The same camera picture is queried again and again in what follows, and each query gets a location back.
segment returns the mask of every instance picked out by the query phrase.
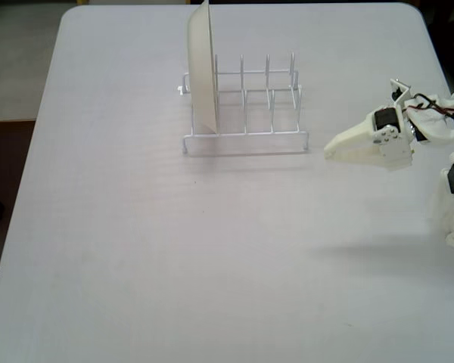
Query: white table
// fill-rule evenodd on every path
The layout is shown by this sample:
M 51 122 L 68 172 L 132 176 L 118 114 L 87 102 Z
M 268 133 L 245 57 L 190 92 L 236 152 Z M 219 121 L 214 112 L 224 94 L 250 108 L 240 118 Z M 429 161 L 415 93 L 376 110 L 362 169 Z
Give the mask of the white table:
M 0 363 L 454 362 L 454 250 L 426 219 L 454 147 L 394 173 L 322 156 L 390 77 L 448 95 L 420 14 L 214 6 L 220 66 L 297 53 L 311 144 L 204 159 L 181 151 L 191 11 L 64 16 L 0 266 Z

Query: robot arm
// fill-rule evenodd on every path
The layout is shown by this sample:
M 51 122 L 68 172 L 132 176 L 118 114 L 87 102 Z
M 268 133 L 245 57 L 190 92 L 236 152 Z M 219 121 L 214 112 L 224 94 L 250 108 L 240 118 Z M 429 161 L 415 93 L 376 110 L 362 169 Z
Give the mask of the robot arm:
M 400 169 L 412 165 L 410 144 L 451 144 L 454 142 L 454 93 L 450 99 L 416 94 L 396 80 L 392 85 L 393 104 L 369 113 L 365 121 L 335 136 L 325 147 L 325 158 L 348 163 L 365 163 Z M 433 203 L 433 215 L 454 247 L 454 153 L 451 167 L 440 173 Z
M 454 94 L 450 99 L 416 94 L 391 80 L 393 104 L 379 107 L 365 120 L 335 136 L 325 147 L 325 158 L 383 166 L 389 170 L 412 165 L 410 144 L 454 142 Z

